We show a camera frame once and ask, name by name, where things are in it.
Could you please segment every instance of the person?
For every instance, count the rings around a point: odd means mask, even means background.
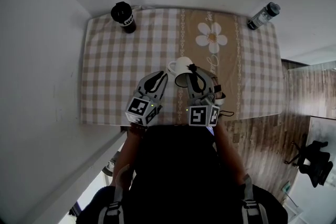
[[[206,127],[153,126],[145,130],[132,124],[111,186],[96,193],[77,224],[119,223],[118,216],[99,219],[102,208],[113,203],[116,185],[123,189],[126,224],[245,223],[242,159],[221,118],[213,133]],[[254,185],[253,194],[264,206],[269,224],[287,223],[286,210],[272,194]]]

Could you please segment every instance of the bottle lid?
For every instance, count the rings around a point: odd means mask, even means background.
[[[267,4],[266,10],[270,16],[275,17],[280,13],[280,6],[278,4],[270,2]]]
[[[118,2],[111,10],[111,16],[113,20],[119,22],[120,24],[128,20],[132,15],[132,8],[126,2]]]

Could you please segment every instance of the flower petal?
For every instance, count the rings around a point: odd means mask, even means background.
[[[210,43],[209,44],[209,51],[212,54],[218,53],[219,52],[219,45],[218,45],[218,43]]]
[[[198,37],[196,37],[196,43],[199,44],[200,46],[209,45],[209,41],[206,38],[206,36],[198,36]]]
[[[224,45],[227,44],[227,37],[224,36],[224,35],[219,35],[219,36],[217,36],[217,42],[218,42],[218,44],[224,46]]]
[[[211,32],[215,32],[216,34],[219,35],[219,33],[222,31],[221,26],[219,25],[219,23],[213,23],[211,24]]]
[[[207,35],[210,32],[210,27],[206,23],[199,23],[198,29],[203,35]]]

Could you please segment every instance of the forearm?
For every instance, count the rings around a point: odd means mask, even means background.
[[[229,140],[227,130],[222,126],[220,119],[218,119],[217,126],[213,130],[217,153],[221,163],[230,171],[237,185],[243,184],[243,178],[246,175],[243,161]]]
[[[120,151],[117,162],[115,163],[113,170],[113,179],[111,186],[116,185],[116,178],[119,174],[119,171],[129,165],[129,170],[122,175],[122,184],[123,188],[129,188],[132,180],[132,175],[134,171],[134,163],[137,158],[138,149],[141,142],[141,136],[130,131],[128,137]]]

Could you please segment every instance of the flower center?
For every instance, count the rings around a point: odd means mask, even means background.
[[[207,39],[209,42],[211,43],[216,43],[217,42],[217,34],[215,32],[210,32],[208,35],[207,35]]]

